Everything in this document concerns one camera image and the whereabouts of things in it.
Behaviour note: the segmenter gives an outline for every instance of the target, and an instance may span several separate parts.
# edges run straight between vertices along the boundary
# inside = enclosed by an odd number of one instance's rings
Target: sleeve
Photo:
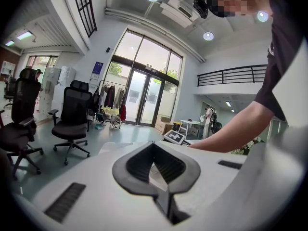
[[[268,51],[268,67],[265,72],[265,78],[262,88],[256,95],[255,101],[270,109],[276,117],[285,120],[281,107],[279,106],[272,90],[281,79],[277,63],[271,49]]]

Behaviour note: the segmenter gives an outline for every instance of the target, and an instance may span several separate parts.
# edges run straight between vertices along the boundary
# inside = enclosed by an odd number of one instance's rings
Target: tree
[[[116,64],[116,63],[111,63],[110,67],[109,67],[109,74],[111,75],[115,75],[115,76],[119,76],[121,77],[121,73],[122,73],[122,67],[120,64]]]
[[[164,68],[163,70],[160,70],[160,72],[164,73],[166,71],[166,69]],[[174,79],[178,79],[178,73],[177,71],[174,71],[174,70],[168,70],[167,71],[167,75],[174,78]],[[158,79],[153,79],[153,81],[157,84],[161,84],[162,82]],[[170,91],[174,86],[173,85],[166,85],[164,86],[164,90],[165,91]]]

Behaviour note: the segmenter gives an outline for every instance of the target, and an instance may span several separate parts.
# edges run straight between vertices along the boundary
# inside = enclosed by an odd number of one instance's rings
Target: ceiling pipe
[[[177,45],[181,46],[181,48],[189,52],[200,63],[205,62],[205,58],[201,56],[194,48],[188,45],[185,41],[181,40],[175,34],[171,33],[169,30],[165,29],[164,27],[162,27],[161,25],[153,21],[150,21],[149,19],[146,19],[144,17],[138,16],[136,14],[129,13],[126,11],[110,9],[110,8],[105,8],[105,14],[109,16],[114,16],[114,17],[125,19],[125,20],[129,20],[129,21],[133,21],[135,23],[142,24],[151,29],[154,29],[161,34],[164,34],[166,37],[168,37],[170,40],[175,42]]]

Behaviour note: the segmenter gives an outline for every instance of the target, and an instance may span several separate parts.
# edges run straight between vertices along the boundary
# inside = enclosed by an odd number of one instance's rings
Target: balcony
[[[267,65],[228,68],[197,75],[195,94],[257,94],[262,87]]]

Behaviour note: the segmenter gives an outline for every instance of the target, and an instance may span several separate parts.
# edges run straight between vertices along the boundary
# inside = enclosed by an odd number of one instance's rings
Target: ceiling
[[[184,0],[191,7],[193,0]],[[112,0],[107,2],[107,7],[112,9],[119,9],[134,13],[139,16],[144,16],[151,2],[148,0]],[[181,39],[185,40],[188,44],[193,46],[199,53],[210,47],[213,42],[218,41],[224,37],[230,36],[239,31],[247,30],[248,28],[257,27],[262,22],[256,19],[256,16],[237,16],[229,18],[219,18],[214,16],[209,11],[207,19],[199,17],[194,23],[186,28],[183,28],[167,16],[163,15],[162,8],[159,4],[155,3],[147,15],[147,19],[160,24],[161,26],[169,29],[171,32],[178,35]],[[270,31],[271,20],[264,22],[268,25],[267,30]],[[214,34],[215,38],[213,41],[205,41],[203,34],[210,31]]]
[[[236,113],[245,109],[256,97],[254,94],[215,94],[206,95],[218,107],[229,110],[233,109]],[[229,101],[232,107],[228,107],[226,101]]]
[[[19,40],[17,37],[27,31],[33,35]],[[7,24],[2,36],[3,44],[13,40],[10,48],[21,49],[71,46],[65,33],[48,11],[44,0],[24,0]]]

